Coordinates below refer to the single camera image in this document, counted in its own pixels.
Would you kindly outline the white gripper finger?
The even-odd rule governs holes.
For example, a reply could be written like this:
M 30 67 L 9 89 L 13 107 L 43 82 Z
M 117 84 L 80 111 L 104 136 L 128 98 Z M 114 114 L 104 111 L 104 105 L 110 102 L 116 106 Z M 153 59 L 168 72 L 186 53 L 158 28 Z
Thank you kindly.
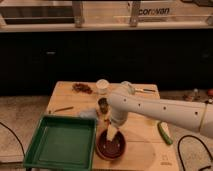
M 117 128 L 112 125 L 109 125 L 107 129 L 107 139 L 109 141 L 112 141 L 116 133 L 117 133 Z

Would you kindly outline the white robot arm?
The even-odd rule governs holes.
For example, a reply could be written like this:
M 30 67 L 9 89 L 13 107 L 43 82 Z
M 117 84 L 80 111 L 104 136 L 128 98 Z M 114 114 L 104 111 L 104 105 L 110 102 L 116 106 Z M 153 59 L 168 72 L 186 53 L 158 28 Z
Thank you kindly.
M 149 99 L 140 96 L 140 92 L 141 89 L 124 81 L 109 93 L 107 103 L 111 108 L 110 121 L 114 127 L 122 126 L 132 112 L 213 139 L 213 104 Z

